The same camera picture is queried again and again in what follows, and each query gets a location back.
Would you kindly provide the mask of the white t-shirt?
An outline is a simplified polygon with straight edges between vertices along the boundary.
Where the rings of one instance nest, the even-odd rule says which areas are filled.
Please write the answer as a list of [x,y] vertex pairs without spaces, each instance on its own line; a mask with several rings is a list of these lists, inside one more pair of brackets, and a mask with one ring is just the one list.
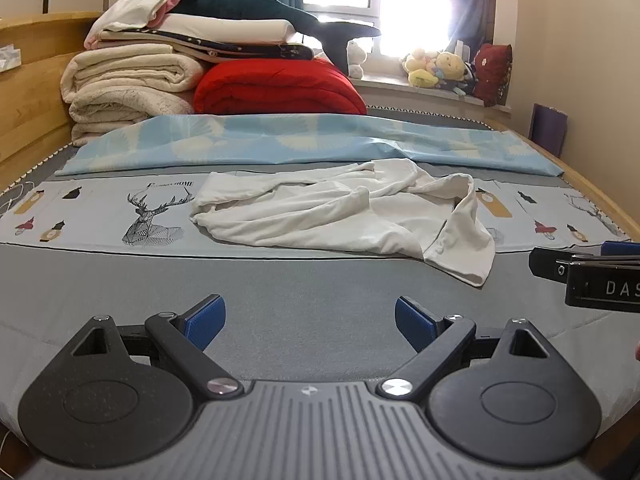
[[496,248],[477,207],[469,174],[435,178],[394,158],[274,174],[213,172],[191,220],[221,242],[402,255],[480,287]]

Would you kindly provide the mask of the purple box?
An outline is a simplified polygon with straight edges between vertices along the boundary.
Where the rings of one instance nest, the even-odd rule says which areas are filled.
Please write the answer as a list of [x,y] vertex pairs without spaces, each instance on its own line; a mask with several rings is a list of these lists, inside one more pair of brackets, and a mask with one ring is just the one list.
[[533,105],[528,137],[555,157],[561,156],[567,127],[567,114],[538,103]]

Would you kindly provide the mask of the deer print grey bedsheet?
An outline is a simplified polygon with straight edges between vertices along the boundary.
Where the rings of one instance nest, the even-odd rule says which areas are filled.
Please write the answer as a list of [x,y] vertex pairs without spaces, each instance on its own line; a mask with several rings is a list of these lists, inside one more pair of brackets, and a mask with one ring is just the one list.
[[[6,244],[85,252],[233,256],[247,245],[215,240],[191,220],[194,198],[210,174],[44,182],[2,217],[1,238]],[[477,217],[494,239],[496,254],[596,246],[625,237],[600,208],[572,188],[473,179]],[[329,258],[373,255],[278,248],[290,257],[303,252]]]

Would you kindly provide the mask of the light blue patterned sheet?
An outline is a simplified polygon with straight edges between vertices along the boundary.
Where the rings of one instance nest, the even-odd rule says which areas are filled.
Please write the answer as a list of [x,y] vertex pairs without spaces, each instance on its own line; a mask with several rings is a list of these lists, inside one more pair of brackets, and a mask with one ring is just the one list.
[[559,177],[516,134],[366,115],[164,115],[89,141],[60,173],[181,166],[258,166],[408,158],[431,165]]

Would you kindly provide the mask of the dark red cushion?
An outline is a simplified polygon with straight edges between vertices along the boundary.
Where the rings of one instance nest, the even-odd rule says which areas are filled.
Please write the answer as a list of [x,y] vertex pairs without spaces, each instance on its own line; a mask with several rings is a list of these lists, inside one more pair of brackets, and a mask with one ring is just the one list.
[[506,104],[513,62],[510,44],[483,44],[476,52],[473,67],[475,87],[473,96],[484,107]]

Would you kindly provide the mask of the yellow plush toy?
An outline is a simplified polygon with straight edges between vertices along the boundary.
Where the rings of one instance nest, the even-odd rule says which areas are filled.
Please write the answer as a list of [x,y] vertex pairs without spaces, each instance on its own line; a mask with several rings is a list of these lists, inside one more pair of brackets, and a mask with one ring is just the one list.
[[472,67],[454,53],[418,49],[402,62],[410,86],[469,93],[474,84]]

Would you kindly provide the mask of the wooden headboard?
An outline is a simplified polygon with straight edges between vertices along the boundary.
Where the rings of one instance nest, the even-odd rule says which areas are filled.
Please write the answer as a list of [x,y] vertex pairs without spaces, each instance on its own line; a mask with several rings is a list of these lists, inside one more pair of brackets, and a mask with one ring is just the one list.
[[70,143],[60,80],[82,50],[96,12],[53,13],[1,21],[1,44],[21,50],[22,64],[1,74],[1,186]]

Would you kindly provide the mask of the cream folded blanket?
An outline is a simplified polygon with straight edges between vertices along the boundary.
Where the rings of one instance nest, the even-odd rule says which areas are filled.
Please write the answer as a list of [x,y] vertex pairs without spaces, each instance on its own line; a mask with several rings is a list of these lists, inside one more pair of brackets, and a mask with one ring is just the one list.
[[74,56],[60,81],[81,146],[104,133],[162,115],[193,112],[205,65],[168,44],[127,44]]

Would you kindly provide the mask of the red folded quilt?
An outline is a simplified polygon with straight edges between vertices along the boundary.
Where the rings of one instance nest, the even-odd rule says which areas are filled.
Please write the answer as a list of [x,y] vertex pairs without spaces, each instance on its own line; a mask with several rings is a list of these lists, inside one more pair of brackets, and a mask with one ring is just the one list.
[[332,63],[316,58],[218,64],[198,83],[193,108],[214,115],[367,113],[350,80]]

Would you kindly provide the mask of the dark patterned folded blanket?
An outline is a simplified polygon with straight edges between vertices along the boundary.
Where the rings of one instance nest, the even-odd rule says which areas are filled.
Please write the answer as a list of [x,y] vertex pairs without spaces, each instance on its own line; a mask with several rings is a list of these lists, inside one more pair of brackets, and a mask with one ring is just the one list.
[[242,60],[242,58],[280,58],[280,60],[311,61],[314,51],[302,44],[230,44],[230,42],[157,32],[151,29],[101,32],[96,45],[100,48],[116,44],[169,44],[175,51],[212,64]]

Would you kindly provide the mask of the white pillow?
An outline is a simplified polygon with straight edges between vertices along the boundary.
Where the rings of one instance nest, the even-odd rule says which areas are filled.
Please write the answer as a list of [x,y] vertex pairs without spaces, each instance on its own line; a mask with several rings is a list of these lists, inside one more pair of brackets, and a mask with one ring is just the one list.
[[285,20],[224,20],[178,13],[166,14],[155,30],[223,44],[287,44],[296,34]]

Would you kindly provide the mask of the white pink folded cloth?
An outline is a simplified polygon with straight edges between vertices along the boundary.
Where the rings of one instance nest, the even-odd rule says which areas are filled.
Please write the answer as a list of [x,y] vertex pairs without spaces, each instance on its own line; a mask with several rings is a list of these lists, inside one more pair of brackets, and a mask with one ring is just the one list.
[[84,41],[86,50],[96,48],[101,32],[154,27],[180,0],[117,0],[91,26]]

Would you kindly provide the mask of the dark teal whale plush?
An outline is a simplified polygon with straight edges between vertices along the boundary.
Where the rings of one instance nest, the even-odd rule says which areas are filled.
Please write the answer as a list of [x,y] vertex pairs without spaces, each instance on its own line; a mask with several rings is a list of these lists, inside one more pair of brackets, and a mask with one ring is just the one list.
[[348,74],[347,45],[358,38],[375,38],[374,26],[353,22],[320,22],[314,15],[279,0],[179,0],[172,12],[223,20],[285,20],[296,32],[316,38],[329,60]]

